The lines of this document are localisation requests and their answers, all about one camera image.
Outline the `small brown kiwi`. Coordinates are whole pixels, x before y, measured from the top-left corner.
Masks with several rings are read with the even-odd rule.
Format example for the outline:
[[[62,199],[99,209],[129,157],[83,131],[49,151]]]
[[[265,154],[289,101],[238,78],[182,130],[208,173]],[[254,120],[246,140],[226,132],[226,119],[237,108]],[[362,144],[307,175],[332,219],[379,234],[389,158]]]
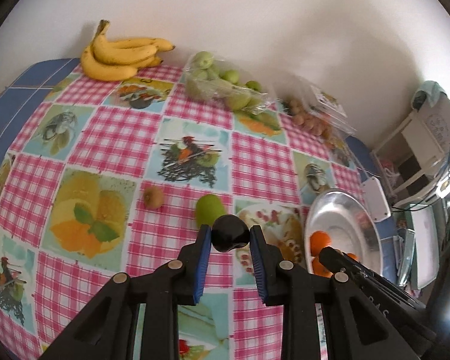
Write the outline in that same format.
[[[159,209],[163,205],[164,199],[163,189],[158,186],[149,186],[143,192],[143,202],[146,209]]]

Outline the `green mango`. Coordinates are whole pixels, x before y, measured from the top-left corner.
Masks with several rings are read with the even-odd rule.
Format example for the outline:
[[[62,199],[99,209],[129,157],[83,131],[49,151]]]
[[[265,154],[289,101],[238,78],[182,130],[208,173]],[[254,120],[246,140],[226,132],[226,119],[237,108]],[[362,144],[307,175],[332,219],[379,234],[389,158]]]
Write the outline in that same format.
[[[216,219],[227,213],[219,196],[206,194],[196,201],[195,219],[198,228],[202,225],[213,226]]]

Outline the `plastic bag of green fruits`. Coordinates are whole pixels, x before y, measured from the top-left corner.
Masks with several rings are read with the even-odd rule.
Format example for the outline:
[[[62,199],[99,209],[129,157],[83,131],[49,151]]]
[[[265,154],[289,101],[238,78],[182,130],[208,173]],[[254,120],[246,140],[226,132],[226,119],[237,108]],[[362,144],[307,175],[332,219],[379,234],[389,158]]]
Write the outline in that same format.
[[[183,83],[185,94],[193,101],[221,102],[232,112],[258,115],[275,101],[270,85],[209,51],[199,51],[188,58]]]

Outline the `small orange tangerine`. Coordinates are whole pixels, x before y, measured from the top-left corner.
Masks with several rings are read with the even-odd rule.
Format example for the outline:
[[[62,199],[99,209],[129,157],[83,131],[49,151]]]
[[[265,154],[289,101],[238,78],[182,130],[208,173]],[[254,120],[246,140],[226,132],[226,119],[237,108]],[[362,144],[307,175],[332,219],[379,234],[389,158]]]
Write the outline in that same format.
[[[354,261],[359,262],[359,257],[354,253],[347,253],[347,256],[352,258]]]

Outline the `large orange tangerine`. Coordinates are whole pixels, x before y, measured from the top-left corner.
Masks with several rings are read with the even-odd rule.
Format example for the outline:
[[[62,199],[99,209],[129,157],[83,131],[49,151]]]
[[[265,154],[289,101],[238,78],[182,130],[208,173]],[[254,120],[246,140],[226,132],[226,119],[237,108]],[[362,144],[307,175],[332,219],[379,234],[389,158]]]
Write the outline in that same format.
[[[310,255],[317,257],[323,248],[332,244],[332,239],[328,233],[324,231],[313,232],[309,238]]]

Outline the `silver metal bowl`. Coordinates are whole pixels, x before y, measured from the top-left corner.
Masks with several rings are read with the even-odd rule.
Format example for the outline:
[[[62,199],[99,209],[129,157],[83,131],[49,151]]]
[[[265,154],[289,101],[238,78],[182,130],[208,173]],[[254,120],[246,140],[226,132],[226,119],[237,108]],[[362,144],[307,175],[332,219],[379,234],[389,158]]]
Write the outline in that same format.
[[[383,273],[379,233],[362,203],[340,189],[329,189],[313,201],[303,229],[306,267],[313,271],[310,237],[316,231],[328,233],[331,246],[355,254],[366,268]]]

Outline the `white power adapter box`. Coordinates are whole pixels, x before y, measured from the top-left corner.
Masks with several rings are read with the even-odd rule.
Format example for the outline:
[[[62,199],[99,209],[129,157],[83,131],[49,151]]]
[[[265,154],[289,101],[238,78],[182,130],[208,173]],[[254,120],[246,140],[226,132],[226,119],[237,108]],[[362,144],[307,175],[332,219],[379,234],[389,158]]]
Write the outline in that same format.
[[[368,213],[375,223],[391,216],[385,192],[376,177],[368,177],[362,182],[362,192]]]

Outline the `pink checkered picture tablecloth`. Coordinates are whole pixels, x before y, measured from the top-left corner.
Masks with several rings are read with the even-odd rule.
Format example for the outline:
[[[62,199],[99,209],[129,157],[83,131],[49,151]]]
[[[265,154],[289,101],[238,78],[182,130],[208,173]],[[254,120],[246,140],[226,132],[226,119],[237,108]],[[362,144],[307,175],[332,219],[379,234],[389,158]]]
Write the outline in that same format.
[[[152,272],[192,242],[206,194],[303,263],[309,207],[334,187],[362,198],[356,166],[280,105],[193,102],[178,67],[119,83],[37,63],[0,96],[1,343],[37,359],[113,273]]]

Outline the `white shelf unit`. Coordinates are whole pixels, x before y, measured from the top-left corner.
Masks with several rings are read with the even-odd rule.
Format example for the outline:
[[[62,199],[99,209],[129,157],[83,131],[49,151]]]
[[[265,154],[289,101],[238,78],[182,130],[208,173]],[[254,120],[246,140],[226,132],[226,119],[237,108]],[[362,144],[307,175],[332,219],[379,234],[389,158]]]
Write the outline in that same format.
[[[372,150],[394,212],[418,211],[450,195],[450,99],[432,80],[410,113]]]

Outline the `yellow banana bunch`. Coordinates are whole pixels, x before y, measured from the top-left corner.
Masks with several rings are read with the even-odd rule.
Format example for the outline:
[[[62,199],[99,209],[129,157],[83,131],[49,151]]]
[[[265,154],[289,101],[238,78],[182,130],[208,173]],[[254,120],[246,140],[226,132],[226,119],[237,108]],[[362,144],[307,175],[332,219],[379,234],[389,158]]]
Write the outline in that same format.
[[[93,80],[123,81],[134,77],[139,69],[154,68],[162,63],[161,52],[175,49],[167,39],[132,37],[110,41],[108,20],[102,19],[91,42],[80,56],[83,74]]]

